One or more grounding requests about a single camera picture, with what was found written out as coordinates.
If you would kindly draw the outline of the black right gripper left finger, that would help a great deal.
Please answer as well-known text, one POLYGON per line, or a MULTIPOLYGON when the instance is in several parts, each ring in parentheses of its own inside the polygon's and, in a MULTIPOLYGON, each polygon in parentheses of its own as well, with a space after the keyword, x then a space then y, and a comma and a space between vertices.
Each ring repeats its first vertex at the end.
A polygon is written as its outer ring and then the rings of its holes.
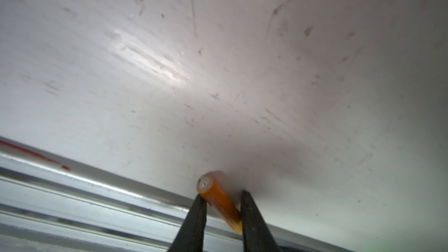
POLYGON ((168 252, 203 252, 207 222, 207 202, 196 196, 168 252))

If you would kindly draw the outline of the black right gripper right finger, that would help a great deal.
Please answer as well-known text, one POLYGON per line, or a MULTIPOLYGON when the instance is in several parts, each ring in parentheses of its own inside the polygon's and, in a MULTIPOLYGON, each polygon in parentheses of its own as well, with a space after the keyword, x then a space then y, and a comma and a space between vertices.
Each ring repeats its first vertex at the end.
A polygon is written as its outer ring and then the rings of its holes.
POLYGON ((240 217, 243 228, 243 248, 245 252, 281 252, 266 222, 264 221, 252 195, 241 192, 240 217))

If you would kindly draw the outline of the orange battery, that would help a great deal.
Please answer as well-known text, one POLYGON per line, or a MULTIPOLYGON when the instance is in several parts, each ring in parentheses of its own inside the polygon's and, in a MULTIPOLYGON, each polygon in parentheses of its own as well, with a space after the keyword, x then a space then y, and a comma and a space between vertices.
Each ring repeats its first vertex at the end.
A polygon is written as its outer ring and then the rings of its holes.
POLYGON ((197 181, 196 189, 235 233, 243 232, 240 213, 224 172, 216 170, 203 174, 197 181))

